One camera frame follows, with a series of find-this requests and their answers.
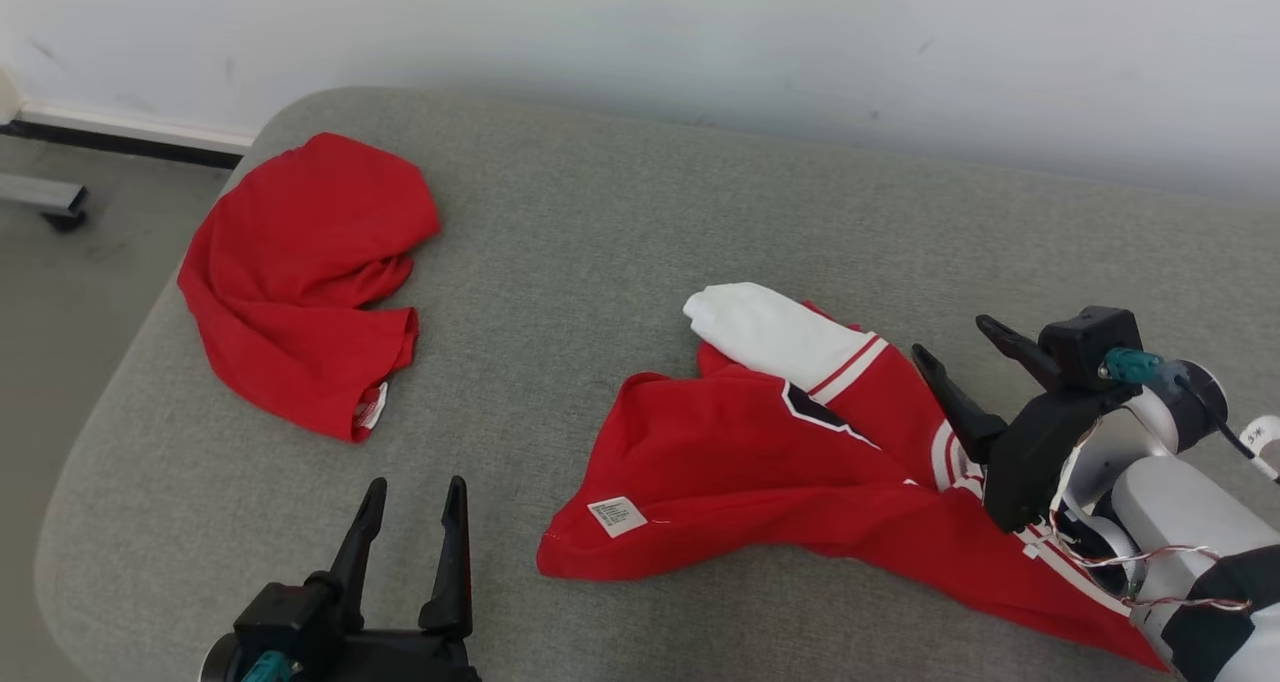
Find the gray sofa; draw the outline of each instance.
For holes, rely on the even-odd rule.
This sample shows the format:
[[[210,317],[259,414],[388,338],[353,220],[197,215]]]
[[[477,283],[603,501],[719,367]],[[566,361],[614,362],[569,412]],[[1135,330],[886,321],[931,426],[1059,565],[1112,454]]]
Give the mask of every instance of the gray sofa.
[[[40,543],[40,604],[91,678],[196,677],[265,582],[329,564],[379,473],[390,495],[370,626],[413,626],[462,473],[468,647],[486,679],[1161,678],[790,546],[612,585],[543,578],[534,553],[623,377],[692,375],[681,303],[717,282],[928,344],[1006,415],[1030,380],[975,313],[1036,331],[1124,305],[1149,348],[1221,377],[1236,424],[1276,409],[1276,209],[412,90],[293,104],[230,186],[320,131],[410,159],[436,196],[444,232],[388,302],[420,310],[417,358],[371,439],[342,445],[223,386],[169,285],[86,424]],[[1280,495],[1225,441],[1190,459],[1280,523]]]

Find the care label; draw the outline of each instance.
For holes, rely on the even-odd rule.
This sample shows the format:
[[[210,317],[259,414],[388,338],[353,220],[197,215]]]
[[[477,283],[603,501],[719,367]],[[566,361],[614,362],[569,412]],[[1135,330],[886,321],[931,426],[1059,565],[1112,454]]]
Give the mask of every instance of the care label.
[[[600,522],[600,527],[612,537],[622,532],[630,532],[649,521],[640,514],[640,509],[627,498],[613,498],[586,505],[591,514]]]
[[[383,416],[384,407],[387,407],[387,383],[378,385],[378,399],[371,400],[364,409],[358,409],[356,413],[356,427],[369,427],[369,430],[372,430],[374,424],[378,424],[378,418]]]

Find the floor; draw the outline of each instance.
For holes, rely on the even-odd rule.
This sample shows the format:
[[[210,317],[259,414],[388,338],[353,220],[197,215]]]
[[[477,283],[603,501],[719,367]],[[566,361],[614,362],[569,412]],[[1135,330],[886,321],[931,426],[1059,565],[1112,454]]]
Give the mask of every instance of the floor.
[[[67,235],[0,207],[0,682],[79,682],[32,592],[40,522],[79,427],[229,173],[5,136],[0,171],[90,193],[88,221]]]

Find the white wall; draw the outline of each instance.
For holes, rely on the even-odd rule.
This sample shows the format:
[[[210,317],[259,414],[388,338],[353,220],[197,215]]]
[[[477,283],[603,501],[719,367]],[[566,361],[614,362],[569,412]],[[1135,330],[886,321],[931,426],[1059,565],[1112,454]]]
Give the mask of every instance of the white wall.
[[[0,125],[8,125],[22,109],[23,99],[4,70],[0,70]]]
[[[1280,200],[1280,0],[4,0],[37,107],[251,136],[338,84]]]

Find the red fabric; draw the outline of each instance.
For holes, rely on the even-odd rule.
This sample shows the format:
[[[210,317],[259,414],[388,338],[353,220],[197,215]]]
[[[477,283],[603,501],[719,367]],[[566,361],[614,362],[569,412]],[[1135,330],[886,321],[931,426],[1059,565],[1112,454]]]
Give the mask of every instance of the red fabric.
[[[960,477],[952,456],[942,457],[945,470],[933,467],[932,441],[946,416],[914,363],[895,345],[883,348],[827,407],[882,445],[922,485],[946,488]],[[950,427],[946,432],[950,438]]]
[[[421,173],[343,136],[269,159],[214,205],[178,273],[210,366],[301,427],[364,441],[356,415],[413,358],[404,255],[440,223]]]
[[[891,454],[895,445],[877,449],[869,434],[864,441],[804,409],[794,413],[786,400],[790,383],[750,372],[708,348],[699,351],[701,380],[643,374],[623,383],[581,489],[541,540],[541,573],[636,580],[746,545],[804,545],[1164,669],[1126,618],[1029,559],[970,491],[906,482],[927,471],[909,472]],[[860,412],[864,422],[883,424]],[[899,453],[905,462],[920,457],[905,447]],[[611,539],[588,504],[618,496],[648,523]]]

